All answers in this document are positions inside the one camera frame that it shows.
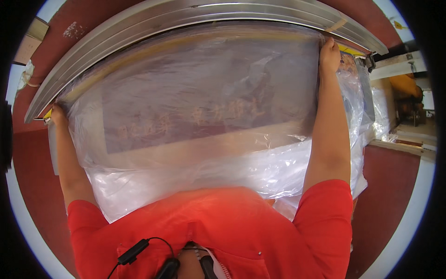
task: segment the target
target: clear plastic sheet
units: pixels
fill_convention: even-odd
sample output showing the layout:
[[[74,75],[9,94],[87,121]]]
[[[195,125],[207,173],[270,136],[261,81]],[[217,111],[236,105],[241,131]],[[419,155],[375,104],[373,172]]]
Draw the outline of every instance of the clear plastic sheet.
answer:
[[[58,102],[69,108],[79,162],[107,220],[202,187],[246,186],[266,199],[301,194],[322,41],[289,24],[195,26],[76,80]],[[348,69],[337,75],[353,148],[360,82]],[[352,168],[361,166],[352,181],[361,162],[362,151],[352,152]]]
[[[373,106],[375,108],[374,137],[384,142],[393,142],[396,139],[396,135],[390,134],[391,127],[384,90],[373,87],[372,94]]]

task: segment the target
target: earphone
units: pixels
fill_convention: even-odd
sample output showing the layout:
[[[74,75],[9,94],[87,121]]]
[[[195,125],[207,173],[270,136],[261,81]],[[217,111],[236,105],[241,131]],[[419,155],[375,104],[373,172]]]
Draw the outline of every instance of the earphone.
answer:
[[[125,266],[126,264],[132,264],[134,261],[136,261],[136,256],[144,251],[145,248],[149,246],[149,241],[152,239],[159,239],[164,241],[167,246],[170,248],[170,252],[172,253],[171,258],[167,258],[161,269],[158,271],[157,275],[155,276],[155,279],[172,279],[178,272],[178,269],[180,268],[180,261],[175,258],[175,255],[173,254],[172,246],[164,239],[160,237],[151,237],[148,239],[141,239],[137,244],[135,244],[132,248],[127,250],[124,254],[122,254],[118,258],[118,262],[113,268],[113,270],[110,272],[110,275],[107,277],[109,279],[115,269],[118,267],[118,265]]]
[[[132,246],[129,250],[127,250],[124,254],[122,254],[118,258],[118,262],[115,265],[115,267],[110,272],[110,275],[107,277],[107,279],[110,279],[111,275],[115,271],[115,269],[118,267],[118,265],[125,266],[126,264],[132,264],[134,261],[136,261],[136,256],[144,251],[145,248],[149,246],[149,241],[152,239],[159,239],[164,241],[167,246],[170,248],[170,252],[172,253],[171,258],[167,258],[161,269],[157,272],[157,275],[155,276],[155,279],[172,279],[174,276],[177,276],[178,269],[180,268],[180,261],[175,258],[175,255],[173,253],[172,246],[164,239],[160,237],[151,237],[148,239],[141,239],[137,244]],[[183,250],[203,250],[200,248],[183,248]],[[214,261],[211,256],[207,255],[202,258],[199,258],[198,261],[200,262],[200,265],[202,267],[205,279],[217,279],[217,276],[214,273],[213,265]]]

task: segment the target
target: aluminum frame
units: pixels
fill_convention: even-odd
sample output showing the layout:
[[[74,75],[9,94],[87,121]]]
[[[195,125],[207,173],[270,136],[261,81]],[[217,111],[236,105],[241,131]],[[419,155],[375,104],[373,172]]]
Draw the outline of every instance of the aluminum frame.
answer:
[[[73,79],[113,52],[174,28],[223,20],[280,21],[325,30],[371,52],[386,46],[358,22],[316,0],[147,0],[106,20],[79,40],[53,67],[34,96],[25,123],[38,117]]]

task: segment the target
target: forearm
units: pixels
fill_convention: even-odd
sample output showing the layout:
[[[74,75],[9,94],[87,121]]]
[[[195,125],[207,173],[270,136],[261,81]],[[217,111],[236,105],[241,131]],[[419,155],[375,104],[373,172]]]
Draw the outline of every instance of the forearm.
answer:
[[[303,191],[328,179],[350,182],[350,139],[336,74],[321,71],[318,111]]]
[[[79,165],[68,124],[56,126],[59,180],[66,205],[73,200],[87,200],[97,206],[85,170]]]

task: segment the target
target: black cable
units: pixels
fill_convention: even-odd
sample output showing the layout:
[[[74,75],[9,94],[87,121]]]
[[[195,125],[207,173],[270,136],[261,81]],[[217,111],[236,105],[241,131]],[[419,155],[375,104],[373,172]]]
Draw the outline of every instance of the black cable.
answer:
[[[118,258],[118,263],[115,265],[113,270],[110,272],[110,275],[107,277],[107,279],[110,279],[110,276],[113,274],[113,272],[118,267],[118,265],[120,265],[120,264],[126,265],[127,263],[131,264],[132,262],[136,261],[136,256],[149,246],[149,241],[151,239],[159,239],[159,240],[164,241],[167,244],[167,246],[169,246],[169,248],[170,248],[170,252],[172,253],[172,258],[175,259],[175,254],[173,253],[172,246],[170,246],[170,244],[166,240],[162,239],[161,237],[151,237],[148,239],[141,239],[137,244],[135,244],[132,248],[127,250],[127,252],[125,252],[121,257]]]
[[[147,242],[149,242],[151,239],[159,239],[159,240],[164,241],[167,244],[167,246],[169,246],[169,248],[170,248],[170,252],[172,253],[172,258],[175,257],[175,254],[173,253],[172,246],[170,246],[170,244],[166,240],[162,239],[161,237],[151,237],[151,238],[147,239]]]
[[[112,271],[110,272],[110,275],[107,277],[107,279],[110,279],[110,276],[113,274],[113,272],[115,271],[115,269],[118,267],[119,263],[117,263],[115,265],[115,267],[112,269]]]

